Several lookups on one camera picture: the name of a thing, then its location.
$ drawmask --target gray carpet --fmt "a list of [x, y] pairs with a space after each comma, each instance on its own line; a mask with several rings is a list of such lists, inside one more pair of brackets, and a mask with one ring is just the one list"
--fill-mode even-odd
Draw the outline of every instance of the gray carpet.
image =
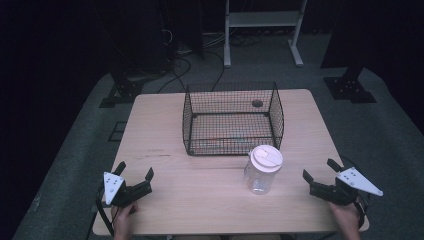
[[[256, 45], [231, 49], [232, 67], [221, 82], [275, 81], [279, 89], [309, 89], [322, 113], [339, 154], [360, 166], [365, 175], [384, 191], [374, 197], [368, 217], [370, 229], [363, 239], [420, 239], [424, 236], [424, 138], [390, 95], [384, 81], [368, 70], [360, 82], [377, 103], [352, 104], [333, 100], [323, 78], [337, 77], [345, 69], [320, 69], [330, 35], [301, 35], [299, 51], [304, 61], [297, 68], [287, 46], [288, 36], [266, 36]], [[222, 45], [208, 49], [222, 56]], [[181, 77], [185, 85], [213, 83], [222, 62], [214, 54], [184, 57], [190, 70]], [[175, 62], [183, 73], [185, 61]], [[147, 83], [143, 94], [156, 93], [173, 74]], [[34, 204], [22, 220], [15, 239], [111, 239], [90, 230], [92, 207], [103, 171], [111, 170], [119, 142], [108, 138], [118, 121], [126, 121], [131, 104], [99, 108], [112, 88], [110, 75], [93, 89], [64, 141]], [[161, 93], [180, 92], [178, 80]], [[301, 240], [325, 234], [297, 234]], [[156, 236], [150, 239], [164, 239]], [[338, 235], [330, 239], [340, 239]]]

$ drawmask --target metal wire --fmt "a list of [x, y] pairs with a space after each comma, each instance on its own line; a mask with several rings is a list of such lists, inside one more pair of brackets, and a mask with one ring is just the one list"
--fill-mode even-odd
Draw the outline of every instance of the metal wire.
[[246, 155], [263, 144], [280, 148], [283, 131], [274, 82], [187, 86], [183, 140], [189, 155]]

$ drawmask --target human hand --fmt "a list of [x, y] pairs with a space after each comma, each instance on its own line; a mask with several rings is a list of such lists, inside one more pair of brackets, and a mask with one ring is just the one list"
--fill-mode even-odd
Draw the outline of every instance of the human hand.
[[126, 206], [125, 208], [112, 207], [112, 223], [115, 231], [114, 240], [128, 240], [132, 236], [132, 211], [138, 210], [137, 202]]
[[347, 206], [336, 205], [328, 202], [333, 218], [339, 226], [344, 240], [360, 240], [359, 236], [359, 213], [353, 203]]

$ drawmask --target clear plastic container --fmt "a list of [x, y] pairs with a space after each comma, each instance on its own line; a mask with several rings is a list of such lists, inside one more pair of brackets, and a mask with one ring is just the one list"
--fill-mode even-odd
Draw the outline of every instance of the clear plastic container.
[[271, 189], [275, 175], [283, 164], [283, 156], [275, 147], [260, 145], [249, 153], [244, 169], [247, 186], [255, 194], [266, 194]]

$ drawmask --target white shelf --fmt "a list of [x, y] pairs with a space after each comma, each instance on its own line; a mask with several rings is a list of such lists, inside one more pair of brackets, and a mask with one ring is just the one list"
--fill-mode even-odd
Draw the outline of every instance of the white shelf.
[[296, 26], [299, 11], [230, 13], [229, 27]]

